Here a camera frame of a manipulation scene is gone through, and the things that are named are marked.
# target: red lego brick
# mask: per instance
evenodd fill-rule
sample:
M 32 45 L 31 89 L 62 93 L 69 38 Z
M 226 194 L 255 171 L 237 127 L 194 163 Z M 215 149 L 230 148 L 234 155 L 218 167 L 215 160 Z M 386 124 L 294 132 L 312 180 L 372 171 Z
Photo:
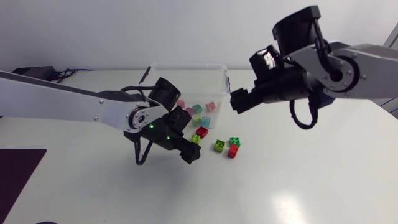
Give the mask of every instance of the red lego brick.
M 228 151 L 228 157 L 233 159 L 236 156 L 236 153 L 238 153 L 238 146 L 237 145 L 231 145 Z
M 214 109 L 216 109 L 216 105 L 214 104 L 214 102 L 210 102 L 206 104 L 206 108 L 208 111 L 213 111 Z
M 204 127 L 200 127 L 197 129 L 197 135 L 200 136 L 200 138 L 204 138 L 208 133 L 208 130 Z

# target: green lego brick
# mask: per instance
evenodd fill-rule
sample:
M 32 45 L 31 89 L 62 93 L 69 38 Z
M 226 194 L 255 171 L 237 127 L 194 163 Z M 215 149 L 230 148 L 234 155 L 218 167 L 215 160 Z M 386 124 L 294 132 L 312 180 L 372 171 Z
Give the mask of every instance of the green lego brick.
M 194 127 L 198 127 L 201 124 L 201 116 L 200 115 L 195 115 L 192 117 L 192 124 Z
M 192 106 L 192 109 L 195 114 L 201 113 L 201 111 L 203 110 L 203 108 L 200 105 L 194 105 Z
M 224 148 L 225 148 L 225 142 L 217 139 L 216 143 L 214 144 L 214 150 L 218 152 L 223 152 Z
M 238 137 L 230 137 L 229 143 L 231 143 L 231 145 L 235 144 L 238 147 L 241 147 L 241 140 Z
M 196 135 L 196 134 L 192 134 L 191 142 L 193 142 L 193 143 L 199 145 L 199 143 L 200 143 L 200 136 L 199 136 L 199 135 Z

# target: toy block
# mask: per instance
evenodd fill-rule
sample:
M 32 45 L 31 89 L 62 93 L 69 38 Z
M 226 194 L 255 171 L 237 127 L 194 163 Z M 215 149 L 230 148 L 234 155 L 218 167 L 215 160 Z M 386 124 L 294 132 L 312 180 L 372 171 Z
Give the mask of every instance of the toy block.
M 238 146 L 237 145 L 231 145 L 229 151 L 228 151 L 228 157 L 233 159 L 236 156 L 236 153 L 238 153 Z
M 197 135 L 200 136 L 200 138 L 204 138 L 208 133 L 208 130 L 204 127 L 200 127 L 197 129 Z
M 208 111 L 213 111 L 214 109 L 216 109 L 216 105 L 214 104 L 214 102 L 210 102 L 206 104 L 206 108 Z
M 185 111 L 188 112 L 188 114 L 189 114 L 190 116 L 193 116 L 193 114 L 195 113 L 194 110 L 193 110 L 192 108 L 189 108 L 189 107 L 187 107 L 187 108 L 185 109 Z
M 191 142 L 193 142 L 193 143 L 199 145 L 199 143 L 200 143 L 200 136 L 199 136 L 199 135 L 196 135 L 196 134 L 193 134 L 192 137 L 191 137 Z
M 177 105 L 181 106 L 182 109 L 185 108 L 185 102 L 183 100 L 177 100 Z
M 201 116 L 200 115 L 195 115 L 192 117 L 192 124 L 194 127 L 200 126 L 201 124 Z
M 202 117 L 201 118 L 201 125 L 205 128 L 208 128 L 210 126 L 210 118 L 208 117 Z
M 192 109 L 195 114 L 199 114 L 203 110 L 203 108 L 200 105 L 194 105 L 194 106 L 192 106 Z
M 225 142 L 217 140 L 216 143 L 214 144 L 214 150 L 217 152 L 223 152 L 225 148 Z
M 230 137 L 229 143 L 231 143 L 231 145 L 235 144 L 238 147 L 241 147 L 241 140 L 238 137 Z

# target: table surface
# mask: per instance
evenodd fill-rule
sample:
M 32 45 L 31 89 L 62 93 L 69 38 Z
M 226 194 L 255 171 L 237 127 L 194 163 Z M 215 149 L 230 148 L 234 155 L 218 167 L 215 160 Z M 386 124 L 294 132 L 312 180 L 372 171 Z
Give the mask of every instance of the table surface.
M 80 72 L 63 84 L 118 90 L 142 74 Z M 253 86 L 250 70 L 228 75 L 232 90 Z M 1 119 L 2 148 L 48 149 L 5 223 L 398 222 L 398 123 L 388 112 L 338 99 L 304 131 L 287 102 L 237 115 L 228 101 L 192 165 L 154 146 L 137 166 L 132 143 L 104 124 Z M 296 105 L 309 121 L 307 101 Z M 242 142 L 235 159 L 212 149 L 230 136 Z

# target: transparent plastic box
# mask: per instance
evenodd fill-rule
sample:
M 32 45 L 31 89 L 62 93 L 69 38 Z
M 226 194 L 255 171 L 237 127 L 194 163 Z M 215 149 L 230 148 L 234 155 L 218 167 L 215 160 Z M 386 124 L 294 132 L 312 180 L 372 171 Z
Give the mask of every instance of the transparent plastic box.
M 153 86 L 162 77 L 177 87 L 181 92 L 182 100 L 185 104 L 184 109 L 200 105 L 202 112 L 192 115 L 199 115 L 203 122 L 200 125 L 193 125 L 191 120 L 188 126 L 204 126 L 214 128 L 222 101 L 229 94 L 229 79 L 225 65 L 207 64 L 172 64 L 172 63 L 153 63 L 148 76 L 140 83 L 140 86 Z M 206 104 L 214 103 L 215 109 L 208 110 Z

